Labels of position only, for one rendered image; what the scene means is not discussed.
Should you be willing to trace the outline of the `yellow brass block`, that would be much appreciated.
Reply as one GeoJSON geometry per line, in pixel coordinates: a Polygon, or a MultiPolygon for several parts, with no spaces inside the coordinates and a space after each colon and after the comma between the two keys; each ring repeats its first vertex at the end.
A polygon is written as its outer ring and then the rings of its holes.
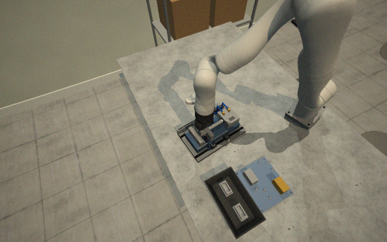
{"type": "Polygon", "coordinates": [[[284,192],[288,191],[290,188],[286,185],[286,183],[282,180],[282,178],[279,176],[278,178],[274,179],[272,181],[272,184],[275,186],[275,188],[278,190],[280,194],[283,194],[284,192]]]}

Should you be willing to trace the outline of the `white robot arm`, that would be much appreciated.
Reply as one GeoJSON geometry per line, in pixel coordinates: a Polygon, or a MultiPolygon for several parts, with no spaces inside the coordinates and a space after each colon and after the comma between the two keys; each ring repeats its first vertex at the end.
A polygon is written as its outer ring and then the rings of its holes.
{"type": "Polygon", "coordinates": [[[278,0],[241,36],[200,60],[193,79],[196,103],[211,106],[218,73],[231,74],[251,62],[295,17],[303,44],[295,112],[300,118],[312,118],[337,92],[331,78],[356,5],[357,0],[278,0]]]}

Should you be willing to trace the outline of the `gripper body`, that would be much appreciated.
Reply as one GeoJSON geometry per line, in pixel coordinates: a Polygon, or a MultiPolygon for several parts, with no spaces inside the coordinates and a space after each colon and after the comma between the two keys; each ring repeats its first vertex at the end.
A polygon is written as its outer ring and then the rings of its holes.
{"type": "Polygon", "coordinates": [[[202,107],[196,103],[196,94],[193,94],[185,99],[187,105],[195,105],[195,126],[199,131],[213,124],[215,111],[215,102],[208,107],[202,107]]]}

